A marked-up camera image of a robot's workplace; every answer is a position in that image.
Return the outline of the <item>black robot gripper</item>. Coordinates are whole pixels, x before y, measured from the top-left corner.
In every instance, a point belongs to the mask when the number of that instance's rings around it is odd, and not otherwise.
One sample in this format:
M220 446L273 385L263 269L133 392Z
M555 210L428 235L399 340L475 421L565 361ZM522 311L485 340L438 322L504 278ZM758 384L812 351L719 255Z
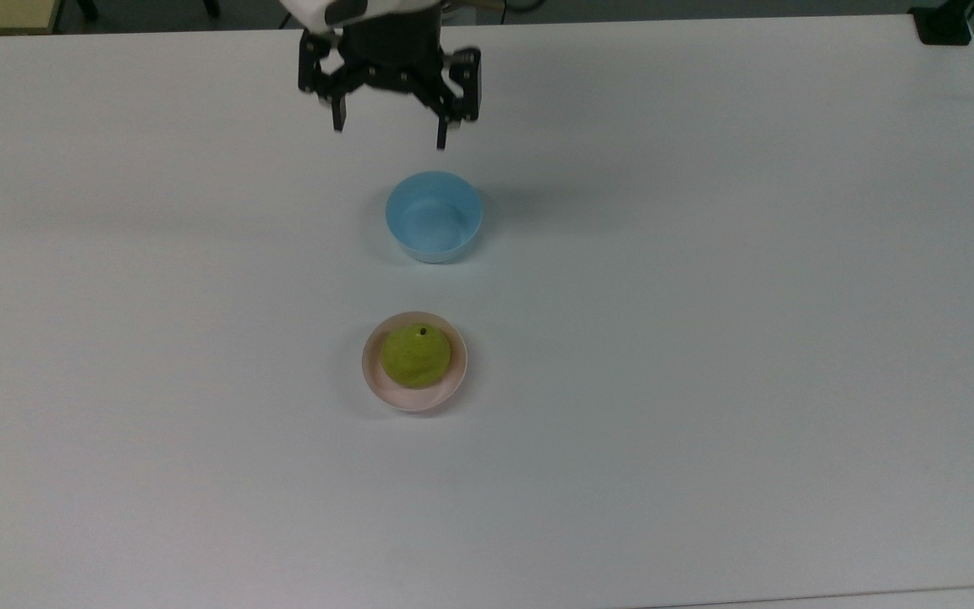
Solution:
M440 46L440 10L387 13L336 32L303 30L298 47L298 88L330 108L333 128L347 121L345 97L380 77L383 88L411 92L438 120L436 149L445 150L448 132L479 120L482 107L482 50ZM337 52L343 64L327 73L322 62Z

